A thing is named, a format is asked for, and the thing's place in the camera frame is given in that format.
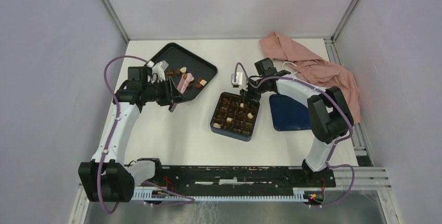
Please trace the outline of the pink cat paw tongs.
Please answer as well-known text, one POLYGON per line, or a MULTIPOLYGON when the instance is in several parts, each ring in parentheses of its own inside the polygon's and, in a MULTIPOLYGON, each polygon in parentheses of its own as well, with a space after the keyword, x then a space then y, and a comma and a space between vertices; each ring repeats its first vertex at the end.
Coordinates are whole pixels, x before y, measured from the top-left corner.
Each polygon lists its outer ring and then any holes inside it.
POLYGON ((178 86, 177 86, 177 90, 178 90, 181 94, 184 94, 184 92, 186 91, 186 89, 187 89, 189 83, 190 83, 191 81, 193 81, 193 79, 194 79, 194 77, 193 77, 193 75, 192 75, 191 73, 184 73, 184 74, 181 76, 181 79, 180 79, 179 84, 178 84, 178 86))

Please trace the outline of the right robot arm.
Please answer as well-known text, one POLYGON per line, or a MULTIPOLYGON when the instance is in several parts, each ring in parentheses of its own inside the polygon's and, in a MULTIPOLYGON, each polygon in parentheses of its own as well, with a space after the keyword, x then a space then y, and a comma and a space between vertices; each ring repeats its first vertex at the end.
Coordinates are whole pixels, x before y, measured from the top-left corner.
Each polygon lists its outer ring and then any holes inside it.
POLYGON ((262 94, 274 92, 308 109, 314 140, 301 165, 301 180, 307 186, 317 185, 333 168, 329 161, 337 144, 353 135, 354 120, 342 90, 337 86, 327 89, 313 85, 288 70, 277 70, 270 58, 254 65, 258 72, 255 80, 248 76, 242 63, 236 63, 231 75, 232 86, 241 88, 241 95, 249 99, 260 99, 262 94))

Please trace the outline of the blue chocolate box with insert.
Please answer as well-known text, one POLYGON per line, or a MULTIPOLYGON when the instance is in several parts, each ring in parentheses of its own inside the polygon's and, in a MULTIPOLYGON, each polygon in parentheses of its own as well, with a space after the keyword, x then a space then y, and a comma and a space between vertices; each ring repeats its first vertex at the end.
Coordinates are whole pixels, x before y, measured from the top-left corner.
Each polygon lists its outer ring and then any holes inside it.
POLYGON ((248 142, 252 139, 259 109, 260 102, 246 101, 241 95, 222 92, 210 121, 211 131, 222 136, 248 142), (240 108, 240 103, 244 103, 244 108, 240 108), (248 113, 253 115, 253 119, 247 117, 248 113), (232 118, 231 123, 226 122, 228 117, 232 118), (215 122, 221 125, 220 129, 213 128, 215 122))

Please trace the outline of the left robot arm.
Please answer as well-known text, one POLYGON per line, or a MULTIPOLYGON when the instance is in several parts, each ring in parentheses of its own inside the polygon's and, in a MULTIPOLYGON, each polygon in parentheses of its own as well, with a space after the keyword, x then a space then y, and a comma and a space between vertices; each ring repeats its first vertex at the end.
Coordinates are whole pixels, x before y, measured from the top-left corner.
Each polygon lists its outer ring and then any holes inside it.
POLYGON ((126 148, 146 103, 155 102, 173 109, 174 105, 186 101, 183 93, 192 80, 191 74, 184 74, 175 85, 159 65, 128 68, 127 80, 113 94, 113 123, 104 132, 91 161, 82 162, 78 169, 89 201, 126 203, 144 181, 151 186, 163 182, 164 173, 156 158, 143 158, 126 167, 126 148))

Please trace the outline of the white oval chocolate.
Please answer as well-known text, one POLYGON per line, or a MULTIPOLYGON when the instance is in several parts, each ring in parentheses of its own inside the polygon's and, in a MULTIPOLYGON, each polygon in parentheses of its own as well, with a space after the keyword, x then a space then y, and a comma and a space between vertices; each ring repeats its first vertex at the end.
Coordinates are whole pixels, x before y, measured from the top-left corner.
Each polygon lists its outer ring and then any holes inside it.
POLYGON ((220 129, 221 125, 215 122, 213 123, 213 128, 220 129))

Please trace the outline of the blue box lid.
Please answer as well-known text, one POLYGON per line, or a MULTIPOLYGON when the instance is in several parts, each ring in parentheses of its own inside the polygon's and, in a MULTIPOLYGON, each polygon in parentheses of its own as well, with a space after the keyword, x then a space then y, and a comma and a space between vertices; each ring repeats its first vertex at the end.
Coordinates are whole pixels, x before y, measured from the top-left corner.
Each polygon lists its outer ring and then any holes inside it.
POLYGON ((269 105, 276 131, 311 130, 308 108, 303 104, 288 96, 273 94, 269 105))

